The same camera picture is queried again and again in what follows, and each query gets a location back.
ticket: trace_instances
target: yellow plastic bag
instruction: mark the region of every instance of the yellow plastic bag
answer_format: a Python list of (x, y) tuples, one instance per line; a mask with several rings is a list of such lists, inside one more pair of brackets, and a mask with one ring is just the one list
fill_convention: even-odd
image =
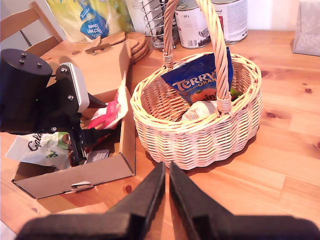
[(133, 30), (125, 0), (46, 0), (72, 43)]

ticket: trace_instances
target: woven basket rim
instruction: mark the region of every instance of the woven basket rim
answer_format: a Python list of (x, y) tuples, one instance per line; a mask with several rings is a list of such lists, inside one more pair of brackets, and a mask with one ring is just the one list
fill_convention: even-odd
[[(212, 54), (212, 53), (213, 52), (210, 51), (210, 52), (192, 54), (182, 58), (176, 63), (195, 57), (197, 55), (203, 55), (203, 54), (206, 55), (206, 54)], [(243, 93), (236, 101), (233, 101), (231, 103), (231, 114), (235, 115), (237, 114), (238, 111), (245, 108), (248, 105), (248, 103), (251, 102), (257, 96), (262, 84), (262, 76), (261, 76), (260, 68), (249, 59), (239, 54), (231, 54), (231, 58), (232, 58), (232, 62), (234, 61), (236, 63), (242, 64), (252, 76), (251, 83), (247, 91)], [(164, 131), (168, 133), (177, 132), (177, 131), (179, 131), (180, 133), (191, 133), (194, 131), (199, 131), (204, 128), (212, 127), (232, 117), (229, 113), (226, 113), (225, 115), (220, 117), (218, 117), (216, 113), (213, 113), (209, 116), (201, 117), (191, 121), (170, 121), (170, 120), (158, 119), (152, 116), (151, 114), (147, 113), (147, 111), (142, 107), (141, 99), (140, 98), (138, 99), (137, 94), (139, 94), (139, 92), (142, 92), (143, 89), (149, 86), (155, 79), (159, 78), (160, 72), (162, 75), (167, 71), (165, 66), (163, 65), (161, 68), (157, 69), (153, 74), (151, 74), (150, 76), (148, 76), (147, 78), (139, 82), (138, 85), (135, 87), (130, 103), (132, 105), (134, 117), (136, 119), (139, 119), (140, 121), (144, 122), (147, 126), (155, 128), (159, 131)]]

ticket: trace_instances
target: wire utensil holder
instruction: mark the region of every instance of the wire utensil holder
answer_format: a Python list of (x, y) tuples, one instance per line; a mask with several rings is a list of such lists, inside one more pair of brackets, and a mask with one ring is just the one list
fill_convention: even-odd
[[(144, 12), (145, 26), (149, 29), (149, 35), (151, 36), (152, 46), (161, 50), (164, 48), (164, 22), (167, 2), (166, 0), (143, 0), (141, 5), (141, 10)], [(175, 49), (175, 43), (179, 40), (175, 18), (172, 24), (172, 38), (173, 48)]]

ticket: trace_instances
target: paint tin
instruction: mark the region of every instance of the paint tin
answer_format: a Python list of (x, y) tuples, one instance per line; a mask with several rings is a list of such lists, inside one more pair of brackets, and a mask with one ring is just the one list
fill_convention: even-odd
[(205, 16), (195, 0), (181, 0), (174, 13), (180, 42), (184, 48), (197, 49), (210, 43)]
[(212, 0), (226, 44), (240, 42), (248, 35), (248, 0)]

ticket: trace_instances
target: can label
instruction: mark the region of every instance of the can label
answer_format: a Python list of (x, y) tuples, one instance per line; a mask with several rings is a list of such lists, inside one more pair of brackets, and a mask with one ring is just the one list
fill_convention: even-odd
[(226, 43), (235, 43), (248, 35), (248, 0), (214, 4)]
[(185, 48), (201, 48), (210, 43), (210, 35), (204, 14), (199, 7), (175, 10), (181, 45)]

